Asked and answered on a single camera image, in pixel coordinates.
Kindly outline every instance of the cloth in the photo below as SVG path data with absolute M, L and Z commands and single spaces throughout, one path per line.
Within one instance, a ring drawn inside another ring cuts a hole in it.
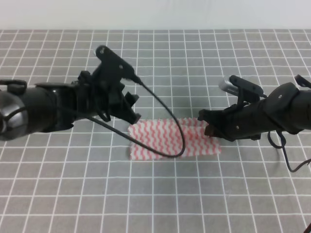
M 205 121 L 196 118 L 179 119 L 185 135 L 186 150 L 181 157 L 217 154 L 221 152 L 219 142 L 214 137 L 204 135 Z M 128 128 L 130 135 L 136 140 L 166 154 L 178 154 L 182 149 L 182 139 L 178 126 L 173 119 L 140 120 Z M 163 156 L 155 154 L 143 147 L 132 143 L 130 147 L 132 160 L 161 159 Z

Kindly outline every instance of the grid mat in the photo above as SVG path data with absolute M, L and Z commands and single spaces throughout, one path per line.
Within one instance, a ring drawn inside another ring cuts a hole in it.
M 219 90 L 223 76 L 265 94 L 296 74 L 310 79 L 310 40 L 311 30 L 0 31 L 0 77 L 68 83 L 92 72 L 93 49 L 107 44 L 177 117 L 196 117 L 237 101 Z M 125 84 L 143 118 L 168 117 Z M 285 136 L 292 166 L 310 157 L 310 132 Z M 299 233 L 311 222 L 310 168 L 291 174 L 266 134 L 190 159 L 131 162 L 128 145 L 87 120 L 1 142 L 0 233 Z

